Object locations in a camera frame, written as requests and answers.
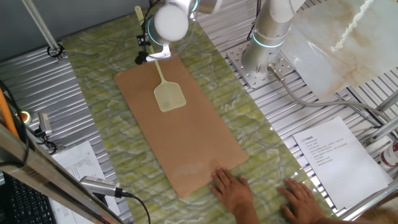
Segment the white paper sheet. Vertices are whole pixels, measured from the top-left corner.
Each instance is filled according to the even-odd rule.
[[[100,164],[97,161],[94,150],[89,141],[66,150],[54,159],[64,167],[76,180],[84,176],[98,177],[105,179]],[[105,196],[106,203],[110,210],[119,215],[120,210],[114,197]],[[50,199],[51,207],[54,212],[55,220],[58,224],[91,224],[92,222],[83,218],[69,208]]]
[[[392,181],[340,117],[293,137],[337,209],[356,205]]]

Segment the black keyboard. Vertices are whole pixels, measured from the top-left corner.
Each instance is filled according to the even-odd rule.
[[[12,223],[51,224],[56,223],[49,198],[21,181],[4,174],[6,192],[9,199]]]

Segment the metal slotted table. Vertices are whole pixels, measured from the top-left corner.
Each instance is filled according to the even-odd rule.
[[[324,1],[307,0],[300,10]],[[325,197],[333,211],[345,220],[356,218],[365,209],[382,200],[388,194],[393,193],[397,188],[397,184],[392,185],[382,194],[373,195],[367,201],[352,209],[337,210],[292,135],[338,116],[343,118],[360,141],[366,139],[377,129],[374,128],[373,123],[349,106],[308,108],[298,105],[287,94],[282,84],[276,80],[270,79],[265,85],[255,90],[249,88],[240,74],[239,68],[236,68],[226,55],[231,51],[230,49],[245,42],[255,14],[255,0],[224,0],[219,12],[212,15],[200,14],[198,21],[211,41],[216,45],[218,51],[222,56],[225,56],[226,62],[235,72],[236,77],[241,81],[264,116],[271,122],[272,127],[277,131],[308,176],[311,177],[313,183],[318,187],[318,190]],[[36,129],[39,125],[37,112],[47,112],[53,127],[51,141],[63,144],[65,149],[84,141],[89,141],[93,146],[105,177],[108,180],[117,181],[106,149],[101,142],[93,118],[68,61],[67,53],[64,53],[64,57],[64,61],[58,62],[57,59],[47,55],[47,48],[33,51],[0,63],[0,79],[9,86],[17,99],[18,105],[23,110],[31,112],[32,122],[30,127],[32,129]],[[289,87],[302,100],[316,100],[315,95],[293,69],[286,68],[285,79]],[[398,68],[394,68],[355,90],[346,88],[325,101],[359,99],[376,107],[397,90]],[[386,114],[390,118],[395,118],[398,114],[398,106],[392,104]],[[373,158],[376,158],[390,143],[391,140],[388,137],[383,137],[368,146],[366,150]],[[391,169],[388,173],[395,177],[397,169]],[[116,201],[121,211],[120,217],[122,220],[132,220],[126,201],[120,198],[117,198]]]

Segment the metal base plate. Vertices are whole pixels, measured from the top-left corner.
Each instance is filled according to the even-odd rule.
[[[273,82],[276,78],[273,74],[260,74],[260,73],[248,73],[242,66],[242,53],[246,47],[249,46],[249,42],[245,42],[236,47],[233,47],[226,52],[226,56],[232,61],[235,67],[239,70],[244,81],[252,89],[260,88],[270,82]],[[276,67],[284,75],[290,74],[294,71],[293,66],[287,61],[287,59],[279,52],[279,63]]]

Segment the metal pole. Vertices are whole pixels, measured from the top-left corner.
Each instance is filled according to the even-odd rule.
[[[398,101],[398,91],[395,91],[392,93],[391,96],[389,96],[386,100],[384,100],[377,108],[376,110],[379,110],[381,112],[385,112],[388,108],[390,108],[392,105],[397,103]]]
[[[49,44],[50,48],[54,52],[58,53],[61,49],[58,46],[57,41],[55,41],[54,37],[52,36],[51,32],[49,31],[49,28],[47,27],[47,25],[45,25],[45,22],[44,22],[42,16],[40,15],[39,11],[37,10],[35,4],[33,3],[33,1],[32,0],[22,0],[22,2],[24,3],[26,9],[28,10],[30,16],[32,16],[33,20],[35,21],[37,27],[43,34],[43,36],[44,36],[45,40],[47,41],[47,43]]]
[[[25,145],[1,124],[0,139],[0,162],[10,159],[22,161]],[[108,224],[103,217],[115,223],[123,222],[39,145],[34,147],[34,151],[29,149],[24,167],[2,166],[1,169],[92,222]]]

